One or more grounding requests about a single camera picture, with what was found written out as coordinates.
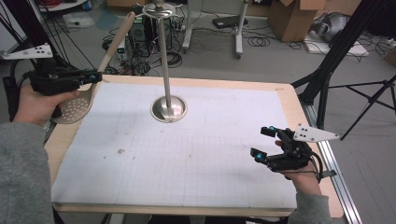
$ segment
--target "floor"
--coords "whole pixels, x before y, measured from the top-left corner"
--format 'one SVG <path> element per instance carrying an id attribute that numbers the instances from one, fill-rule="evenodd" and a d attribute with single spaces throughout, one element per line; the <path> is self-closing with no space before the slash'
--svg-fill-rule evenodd
<path id="1" fill-rule="evenodd" d="M 98 66 L 105 54 L 101 47 L 102 38 L 109 35 L 109 30 L 120 25 L 119 15 L 125 13 L 97 6 L 87 14 L 93 18 L 94 25 L 84 29 L 72 29 L 68 34 L 91 63 Z M 211 24 L 214 18 L 215 15 L 202 14 L 194 24 L 214 29 Z M 265 18 L 247 19 L 245 36 L 254 36 L 252 32 L 271 32 Z M 181 54 L 182 64 L 170 69 L 169 76 L 291 83 L 314 72 L 325 57 L 323 54 L 307 53 L 302 45 L 290 46 L 272 38 L 268 39 L 268 46 L 253 47 L 249 43 L 261 43 L 257 42 L 257 39 L 244 38 L 243 55 L 238 60 L 234 54 L 234 36 L 231 34 L 207 30 L 194 31 L 191 48 L 186 54 Z M 385 52 L 377 50 L 378 45 L 375 43 L 380 39 L 369 39 L 374 40 L 374 43 L 368 45 L 367 36 L 361 39 L 361 43 L 364 43 L 364 47 L 370 53 L 369 56 L 346 56 L 332 75 L 331 86 L 377 82 L 390 79 L 396 74 L 395 67 L 383 61 L 387 49 Z M 70 41 L 65 40 L 64 43 L 71 64 L 79 68 L 91 68 Z M 117 60 L 113 60 L 111 64 L 117 66 Z M 8 75 L 9 67 L 10 62 L 0 61 L 1 77 Z M 21 62 L 17 67 L 17 74 L 21 75 L 29 69 L 32 69 L 29 62 Z M 156 69 L 157 71 L 151 69 L 146 76 L 158 76 L 161 68 Z M 372 95 L 381 87 L 382 85 L 368 85 L 357 89 Z M 3 123 L 7 122 L 7 101 L 3 88 L 0 91 L 0 122 Z M 385 91 L 380 100 L 391 105 L 390 90 Z M 367 103 L 367 99 L 346 88 L 329 90 L 325 130 L 345 133 Z M 395 124 L 394 111 L 381 105 L 373 105 L 345 140 L 331 141 L 332 151 L 342 170 L 340 175 L 346 181 L 362 223 L 393 223 L 396 219 L 396 176 L 393 173 L 396 167 Z M 65 223 L 89 224 L 99 223 L 104 214 L 62 213 L 61 216 Z M 124 223 L 144 223 L 148 218 L 147 215 L 127 216 Z M 193 223 L 202 223 L 202 219 L 195 217 Z M 347 220 L 341 217 L 335 219 L 334 223 L 347 223 Z"/>

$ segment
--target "gray sleeve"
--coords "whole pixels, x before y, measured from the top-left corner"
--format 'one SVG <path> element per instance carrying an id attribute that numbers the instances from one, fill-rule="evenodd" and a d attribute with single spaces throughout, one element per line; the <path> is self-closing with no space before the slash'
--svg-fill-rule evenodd
<path id="1" fill-rule="evenodd" d="M 289 216 L 289 224 L 330 224 L 329 197 L 297 193 L 297 210 Z"/>
<path id="2" fill-rule="evenodd" d="M 53 223 L 44 129 L 0 125 L 0 223 Z"/>

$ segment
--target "grid paper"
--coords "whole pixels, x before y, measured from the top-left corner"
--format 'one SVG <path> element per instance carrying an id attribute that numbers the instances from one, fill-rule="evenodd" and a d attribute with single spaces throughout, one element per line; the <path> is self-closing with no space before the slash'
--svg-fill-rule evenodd
<path id="1" fill-rule="evenodd" d="M 185 118 L 162 123 L 149 111 L 163 86 L 102 83 L 64 156 L 55 203 L 295 207 L 283 175 L 250 156 L 281 153 L 262 126 L 286 128 L 277 93 L 172 87 Z"/>

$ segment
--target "metal bracket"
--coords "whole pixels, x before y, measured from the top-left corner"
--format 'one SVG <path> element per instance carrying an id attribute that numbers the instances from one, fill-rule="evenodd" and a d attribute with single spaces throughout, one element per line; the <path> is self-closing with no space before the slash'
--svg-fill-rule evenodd
<path id="1" fill-rule="evenodd" d="M 340 138 L 338 133 L 329 133 L 321 129 L 312 128 L 303 124 L 298 124 L 293 139 L 299 142 L 320 142 Z"/>
<path id="2" fill-rule="evenodd" d="M 31 49 L 24 49 L 14 53 L 4 53 L 2 55 L 5 60 L 17 59 L 37 59 L 37 58 L 52 58 L 52 50 L 49 44 L 44 44 Z"/>

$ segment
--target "hand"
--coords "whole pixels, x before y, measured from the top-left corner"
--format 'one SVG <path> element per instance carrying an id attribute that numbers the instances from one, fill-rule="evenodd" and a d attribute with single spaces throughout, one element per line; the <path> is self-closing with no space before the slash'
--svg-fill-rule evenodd
<path id="1" fill-rule="evenodd" d="M 78 96 L 78 91 L 69 91 L 52 96 L 44 96 L 33 91 L 31 85 L 21 88 L 20 104 L 13 122 L 33 123 L 44 126 L 55 107 Z"/>
<path id="2" fill-rule="evenodd" d="M 281 141 L 275 141 L 275 144 L 282 147 Z M 307 166 L 298 170 L 287 170 L 280 173 L 293 182 L 297 192 L 321 195 L 320 186 L 315 174 L 315 167 L 312 162 L 309 162 Z"/>

